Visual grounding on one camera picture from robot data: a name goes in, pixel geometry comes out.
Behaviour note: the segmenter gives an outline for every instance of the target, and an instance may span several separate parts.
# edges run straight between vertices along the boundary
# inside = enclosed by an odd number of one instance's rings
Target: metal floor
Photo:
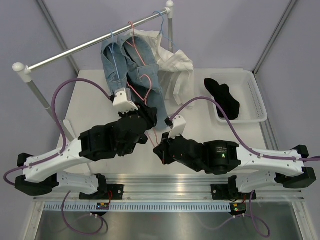
[[[253,203],[254,213],[271,229],[270,240],[302,240],[298,223],[290,203]],[[75,221],[83,212],[66,212],[68,222],[77,230],[94,232],[101,224],[93,217]],[[36,240],[260,240],[250,218],[237,218],[219,230],[231,216],[226,212],[108,212],[104,226],[94,236],[79,235],[66,228],[61,212],[44,211]]]

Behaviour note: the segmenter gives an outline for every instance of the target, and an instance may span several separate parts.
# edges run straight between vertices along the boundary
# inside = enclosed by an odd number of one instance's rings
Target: white plastic basket
[[[239,117],[231,120],[231,123],[248,124],[267,120],[266,107],[252,72],[243,69],[214,69],[210,78],[220,85],[227,84],[231,95],[240,103]],[[218,116],[215,105],[214,114],[219,122],[227,123],[224,118]]]

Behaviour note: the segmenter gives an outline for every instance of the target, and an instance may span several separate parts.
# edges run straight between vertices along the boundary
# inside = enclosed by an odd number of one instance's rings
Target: metal pole
[[[291,0],[289,2],[289,4],[287,5],[280,21],[278,22],[275,30],[273,31],[273,34],[269,40],[269,42],[267,43],[265,49],[263,50],[263,53],[258,61],[258,63],[256,64],[254,70],[253,70],[253,74],[256,76],[258,71],[260,70],[262,64],[265,62],[266,57],[268,56],[269,52],[271,51],[271,48],[274,46],[279,34],[281,33],[283,27],[285,26],[290,14],[292,13],[292,11],[294,10],[295,6],[297,5],[297,3],[299,2],[299,0]]]
[[[45,17],[47,23],[49,24],[50,29],[51,29],[53,35],[55,36],[57,42],[59,43],[61,49],[63,51],[66,51],[68,49],[67,44],[66,44],[65,40],[63,39],[62,34],[60,33],[60,31],[57,27],[57,24],[56,24],[55,20],[53,19],[46,3],[44,3],[43,0],[36,0],[36,3],[38,4],[40,10],[42,11],[42,14]],[[79,67],[78,67],[75,59],[72,56],[69,56],[67,58],[67,60],[70,63],[70,65],[73,67],[75,74],[78,76],[80,70],[79,70]]]
[[[174,52],[174,24],[173,24],[173,18],[174,18],[174,2],[169,0],[166,2],[166,7],[170,10],[167,13],[168,18],[168,38],[169,40],[169,51]]]
[[[42,104],[42,106],[45,108],[46,112],[54,120],[54,115],[53,115],[52,108],[51,108],[50,104],[48,103],[46,98],[43,96],[43,94],[40,92],[39,88],[36,86],[34,81],[27,82],[26,84],[31,89],[31,91],[36,96],[36,98],[39,100],[39,102]],[[62,121],[59,121],[59,122],[63,128],[63,131],[65,133],[66,138],[71,142],[74,139],[74,137],[71,135],[71,133],[66,128],[64,123]]]
[[[168,18],[168,38],[171,40],[169,41],[169,51],[174,52],[174,28],[173,28],[173,19]]]
[[[50,115],[50,117],[53,120],[55,120],[51,106],[48,103],[48,101],[46,100],[45,96],[41,93],[41,91],[36,86],[36,84],[34,83],[32,78],[28,74],[25,73],[25,65],[23,65],[20,62],[17,62],[15,64],[13,64],[12,69],[20,76],[20,78],[23,80],[23,82],[25,84],[27,84],[27,86],[31,89],[33,94],[36,96],[36,98],[39,100],[39,102],[45,108],[46,112]],[[72,134],[69,132],[69,130],[66,128],[66,126],[64,125],[64,123],[62,121],[60,121],[60,124],[63,128],[63,131],[65,133],[66,138],[71,142],[74,139],[74,137],[72,136]]]
[[[164,15],[164,14],[167,14],[167,11],[168,11],[168,10],[165,8],[165,9],[163,9],[163,10],[160,11],[160,12],[161,12],[162,15]],[[133,23],[133,26],[134,26],[134,27],[140,26],[140,25],[142,25],[142,24],[144,24],[144,23],[146,23],[146,22],[149,22],[149,21],[151,21],[151,20],[153,20],[153,19],[156,19],[156,18],[160,17],[161,14],[156,13],[156,14],[153,14],[153,15],[148,16],[148,17],[146,17],[146,18],[143,18],[143,19],[141,19],[141,20],[139,20],[139,21],[134,22],[134,23]],[[116,35],[122,34],[122,33],[126,32],[126,31],[128,31],[128,30],[130,30],[130,29],[132,29],[131,24],[129,24],[129,25],[127,25],[127,26],[124,26],[123,28],[120,28],[120,29],[114,31],[114,32],[113,32],[113,35],[116,36]],[[111,33],[109,33],[109,34],[107,34],[107,35],[103,35],[103,36],[98,37],[98,38],[96,38],[96,39],[94,39],[94,40],[91,40],[91,41],[88,41],[88,42],[86,42],[86,43],[84,43],[84,44],[81,44],[81,45],[79,45],[79,46],[76,46],[76,47],[74,47],[74,48],[72,48],[72,49],[66,50],[66,51],[64,51],[64,52],[62,52],[62,53],[60,53],[60,54],[58,54],[58,55],[56,55],[56,56],[53,56],[53,57],[47,59],[47,60],[44,60],[44,61],[42,61],[42,62],[39,62],[39,63],[34,64],[34,65],[32,65],[32,66],[29,66],[29,67],[26,66],[26,68],[27,68],[27,70],[28,70],[29,72],[35,71],[35,70],[37,70],[37,69],[39,69],[39,68],[41,68],[41,67],[44,67],[44,66],[46,66],[46,65],[48,65],[48,64],[50,64],[50,63],[52,63],[52,62],[54,62],[54,61],[57,61],[57,60],[59,60],[59,59],[63,59],[63,58],[65,58],[65,57],[68,57],[68,56],[70,56],[70,55],[72,55],[72,54],[74,54],[74,53],[77,53],[77,52],[79,52],[79,51],[81,51],[81,50],[83,50],[83,49],[89,48],[89,47],[91,47],[91,46],[93,46],[93,45],[95,45],[95,44],[98,44],[98,43],[100,43],[100,42],[102,42],[102,41],[104,41],[104,40],[107,40],[107,39],[109,39],[109,38],[111,38],[111,37],[112,37]]]

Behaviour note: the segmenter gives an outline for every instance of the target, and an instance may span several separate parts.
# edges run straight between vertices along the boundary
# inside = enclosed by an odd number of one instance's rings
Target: white platform
[[[195,92],[196,96],[210,97],[204,86],[204,79],[211,77],[210,69],[195,69]],[[81,70],[79,78],[91,80],[109,92],[103,70]],[[165,102],[168,114],[173,114],[179,106],[174,101]],[[235,141],[228,125],[219,123],[214,114],[213,105],[205,100],[195,102],[193,109],[184,109],[180,113],[187,121],[183,136],[186,139],[194,139],[203,143],[213,140]],[[112,103],[94,86],[88,83],[77,82],[72,94],[70,105],[66,114],[75,135],[91,129],[96,125],[105,125],[119,119],[118,113]],[[234,126],[244,142],[257,149],[265,149],[263,135],[258,123],[237,124]],[[149,134],[155,142],[153,131]],[[159,141],[162,132],[157,133]],[[117,175],[206,175],[202,172],[194,172],[180,163],[163,165],[160,159],[153,153],[150,141],[146,145],[137,144],[134,153],[125,157],[100,160],[91,163],[92,174],[117,174]],[[67,172],[87,174],[89,169],[86,165],[79,165],[67,169]]]

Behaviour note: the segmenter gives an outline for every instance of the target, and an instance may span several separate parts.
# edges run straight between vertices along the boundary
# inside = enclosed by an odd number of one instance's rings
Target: blue jeans
[[[141,61],[133,45],[132,36],[119,36],[118,44],[114,43],[114,59],[119,72],[117,75],[116,66],[112,57],[110,48],[112,42],[104,41],[102,43],[101,59],[106,81],[111,91],[115,92],[120,88],[127,88],[127,81],[144,98],[150,88],[150,81],[152,88],[147,98],[147,106],[157,108],[157,125],[156,129],[163,130],[167,127],[165,119],[168,117],[165,101],[163,97],[163,90],[158,81],[159,66],[156,63],[155,57],[150,46],[140,37],[135,36],[134,42],[136,48],[142,57],[144,63]],[[131,97],[134,102],[143,103],[143,101],[131,91]]]
[[[114,43],[113,52],[115,61],[113,59],[111,49],[112,42],[107,40],[102,42],[101,60],[103,64],[104,75],[110,91],[114,93],[118,89],[127,87],[128,68],[126,59],[121,53],[120,46],[117,43]]]

